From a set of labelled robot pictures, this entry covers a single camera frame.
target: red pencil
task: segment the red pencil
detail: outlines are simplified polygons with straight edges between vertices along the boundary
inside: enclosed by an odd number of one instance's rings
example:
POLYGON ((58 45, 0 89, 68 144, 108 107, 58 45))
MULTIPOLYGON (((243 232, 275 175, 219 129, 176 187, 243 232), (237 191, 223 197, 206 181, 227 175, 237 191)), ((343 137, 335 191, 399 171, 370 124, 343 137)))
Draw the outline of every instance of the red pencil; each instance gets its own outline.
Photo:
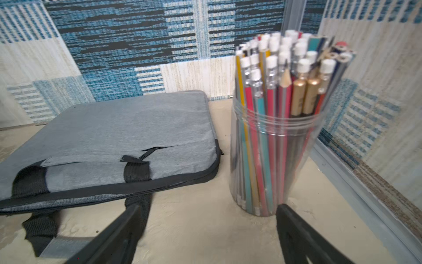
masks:
MULTIPOLYGON (((290 115, 290 101, 292 99, 292 78, 290 77, 290 69, 287 66, 284 70, 283 75, 280 79, 280 87, 279 87, 279 95, 278 95, 278 113, 277 116, 280 118, 289 118, 290 115)), ((278 196, 279 196, 279 204, 283 202, 284 196, 284 174, 286 171, 286 154, 287 154, 287 131, 285 130, 285 126, 287 123, 283 123, 281 125, 281 131, 279 134, 283 134, 283 136, 279 136, 278 139, 278 162, 277 162, 277 186, 278 186, 278 196)))
MULTIPOLYGON (((253 105, 253 95, 252 95, 252 88, 246 87, 245 88, 245 97, 246 97, 246 106, 248 110, 254 112, 254 105, 253 105)), ((255 124, 251 122, 249 124, 250 126, 250 137, 252 142, 252 152, 254 156, 254 163, 255 163, 255 172, 257 176, 257 182, 258 182, 258 191, 260 194, 260 200, 261 200, 261 209, 262 209, 262 215, 268 216, 268 209, 267 209, 267 201, 265 199, 265 187, 264 187, 264 178, 262 175, 262 165, 261 165, 261 159, 260 159, 260 153, 259 153, 259 142, 258 142, 258 134, 257 129, 255 127, 255 124)))

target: pencil eraser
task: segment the pencil eraser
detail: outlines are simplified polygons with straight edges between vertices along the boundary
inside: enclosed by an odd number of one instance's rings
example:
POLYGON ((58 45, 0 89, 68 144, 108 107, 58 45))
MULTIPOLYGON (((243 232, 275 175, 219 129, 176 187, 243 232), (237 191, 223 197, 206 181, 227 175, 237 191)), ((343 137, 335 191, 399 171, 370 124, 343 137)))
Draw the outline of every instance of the pencil eraser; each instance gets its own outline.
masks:
POLYGON ((299 32, 292 29, 286 30, 285 35, 292 38, 292 43, 296 43, 299 38, 299 32))
POLYGON ((290 52, 290 47, 286 44, 280 45, 279 52, 290 52))
POLYGON ((281 32, 280 31, 272 32, 271 37, 274 37, 274 36, 276 36, 280 39, 281 38, 281 32))
POLYGON ((311 33, 303 33, 300 38, 309 39, 312 36, 311 33))
POLYGON ((258 42, 258 47, 260 52, 265 51, 268 49, 268 41, 261 38, 261 40, 258 42))
POLYGON ((240 59, 240 67, 247 68, 249 66, 251 66, 251 60, 249 57, 243 57, 240 59))
POLYGON ((290 63, 290 52, 280 52, 279 53, 279 62, 284 64, 287 60, 287 63, 290 63))
POLYGON ((339 41, 335 45, 336 46, 347 46, 347 42, 345 42, 345 41, 339 41))
POLYGON ((347 58, 350 58, 350 59, 353 58, 353 55, 349 52, 342 52, 342 53, 340 53, 340 56, 347 57, 347 58))
POLYGON ((311 62, 308 59, 298 61, 298 73, 307 73, 311 69, 311 62))
POLYGON ((291 37, 283 37, 281 39, 281 44, 291 47, 292 46, 292 38, 291 37))
POLYGON ((257 39, 251 39, 250 41, 249 41, 249 45, 250 45, 250 47, 251 47, 251 49, 256 49, 256 48, 258 48, 258 40, 257 39))
POLYGON ((270 39, 270 52, 278 52, 280 43, 277 39, 271 37, 270 39))
POLYGON ((335 65, 336 61, 333 59, 322 60, 319 72, 323 74, 333 73, 335 65))
POLYGON ((271 56, 268 56, 265 60, 266 60, 267 69, 272 69, 272 68, 277 67, 277 56, 271 55, 271 56))
POLYGON ((269 41, 270 40, 270 37, 271 37, 270 34, 265 33, 265 34, 262 34, 261 39, 266 40, 266 41, 269 41))
POLYGON ((260 56, 258 54, 252 54, 250 58, 251 58, 251 65, 256 65, 260 63, 260 56))
POLYGON ((259 81, 261 79, 261 70, 260 69, 254 69, 251 71, 251 78, 254 81, 259 81))
POLYGON ((308 51, 306 53, 306 59, 309 60, 311 64, 314 64, 317 61, 318 53, 314 50, 308 51))
POLYGON ((295 45, 295 55, 296 56, 304 56, 306 51, 308 50, 308 44, 304 42, 298 42, 295 45))

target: beige desk surface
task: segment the beige desk surface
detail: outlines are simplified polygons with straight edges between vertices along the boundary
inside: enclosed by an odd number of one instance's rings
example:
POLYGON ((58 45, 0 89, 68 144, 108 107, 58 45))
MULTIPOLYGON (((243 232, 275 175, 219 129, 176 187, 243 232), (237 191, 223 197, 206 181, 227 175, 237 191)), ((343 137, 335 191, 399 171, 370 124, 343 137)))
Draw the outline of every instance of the beige desk surface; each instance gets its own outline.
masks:
MULTIPOLYGON (((243 211, 229 192, 231 100, 210 102, 222 156, 215 179, 155 193, 133 263, 283 263, 276 218, 243 211)), ((0 159, 41 127, 0 131, 0 159)), ((395 263, 331 182, 308 159, 288 204, 355 263, 395 263)), ((60 235, 93 237, 124 211, 112 201, 63 211, 60 235)), ((0 217, 0 263, 63 263, 35 258, 24 240, 29 214, 0 217)))

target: transparent pencil holder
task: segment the transparent pencil holder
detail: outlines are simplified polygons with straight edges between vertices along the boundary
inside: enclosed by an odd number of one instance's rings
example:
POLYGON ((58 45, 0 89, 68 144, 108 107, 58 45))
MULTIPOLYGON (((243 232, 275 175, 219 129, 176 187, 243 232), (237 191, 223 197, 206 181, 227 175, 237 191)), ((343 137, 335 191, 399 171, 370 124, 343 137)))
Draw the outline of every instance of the transparent pencil holder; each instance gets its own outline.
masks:
POLYGON ((248 110, 233 98, 230 192, 248 213, 270 216, 289 191, 321 131, 317 115, 276 118, 248 110))

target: zipper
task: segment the zipper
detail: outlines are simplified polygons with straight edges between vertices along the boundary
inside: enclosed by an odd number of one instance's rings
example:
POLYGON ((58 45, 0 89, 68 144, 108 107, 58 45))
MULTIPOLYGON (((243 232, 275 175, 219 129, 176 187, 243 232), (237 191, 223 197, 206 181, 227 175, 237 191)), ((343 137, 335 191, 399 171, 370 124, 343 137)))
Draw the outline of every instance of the zipper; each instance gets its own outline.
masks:
POLYGON ((167 147, 152 147, 150 149, 147 150, 141 150, 141 151, 146 151, 144 154, 142 154, 142 156, 139 157, 139 160, 143 160, 146 157, 148 157, 149 155, 151 155, 154 151, 159 150, 159 149, 165 149, 167 147))
MULTIPOLYGON (((180 181, 180 182, 173 183, 171 185, 162 186, 162 187, 154 188, 154 189, 151 189, 151 190, 148 190, 148 191, 142 191, 142 192, 139 192, 139 193, 129 193, 127 196, 114 197, 114 198, 104 199, 104 200, 101 200, 101 201, 92 201, 92 202, 85 202, 85 203, 80 203, 80 204, 50 207, 48 209, 42 208, 42 209, 35 209, 35 210, 31 209, 31 210, 20 210, 20 211, 14 211, 14 212, 12 211, 12 212, 10 212, 9 215, 16 215, 16 214, 22 214, 22 213, 27 213, 27 212, 41 212, 41 213, 43 213, 43 212, 49 212, 49 211, 52 211, 52 210, 63 210, 63 209, 67 209, 67 208, 82 207, 82 206, 93 205, 93 204, 101 204, 101 203, 105 203, 105 202, 108 202, 108 201, 126 199, 126 198, 129 198, 131 196, 137 196, 137 195, 147 194, 147 193, 154 193, 154 192, 158 192, 158 191, 165 191, 165 190, 168 190, 168 189, 175 188, 179 185, 183 185, 183 184, 188 183, 188 182, 199 181, 200 179, 207 177, 215 169, 218 169, 219 164, 220 164, 220 155, 224 155, 224 154, 222 153, 222 151, 221 151, 221 149, 218 145, 218 141, 216 141, 216 147, 217 147, 217 160, 216 160, 216 163, 214 163, 212 165, 212 167, 214 167, 214 168, 210 172, 208 172, 207 174, 202 175, 202 176, 200 176, 196 179, 180 181)), ((146 153, 144 153, 142 156, 140 156, 139 159, 132 157, 132 156, 127 156, 127 155, 125 155, 125 156, 132 158, 134 160, 142 161, 142 159, 151 155, 151 153, 153 153, 155 150, 164 149, 164 148, 167 148, 167 147, 152 147, 150 149, 141 150, 141 151, 146 151, 146 153)), ((0 215, 7 215, 7 214, 1 212, 1 210, 0 210, 0 215)))

